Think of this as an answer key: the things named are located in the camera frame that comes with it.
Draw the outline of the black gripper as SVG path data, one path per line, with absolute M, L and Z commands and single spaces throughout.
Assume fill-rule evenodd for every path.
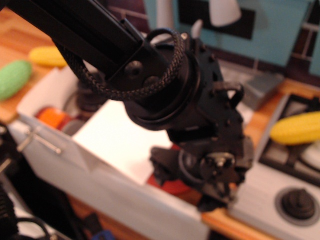
M 237 188 L 253 166 L 254 144 L 246 136 L 242 141 L 243 155 L 217 151 L 196 158 L 185 150 L 154 147 L 150 161 L 153 179 L 159 187 L 181 182 L 202 195 L 197 204 L 200 212 L 227 208 L 236 199 Z

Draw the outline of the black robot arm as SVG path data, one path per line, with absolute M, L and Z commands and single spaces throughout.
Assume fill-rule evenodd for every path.
M 96 0 L 3 0 L 53 40 L 77 78 L 94 93 L 121 101 L 129 118 L 166 131 L 176 150 L 151 150 L 159 185 L 181 180 L 203 195 L 209 212 L 235 201 L 253 164 L 253 143 L 237 111 L 245 95 L 223 79 L 199 40 L 170 28 L 147 36 Z

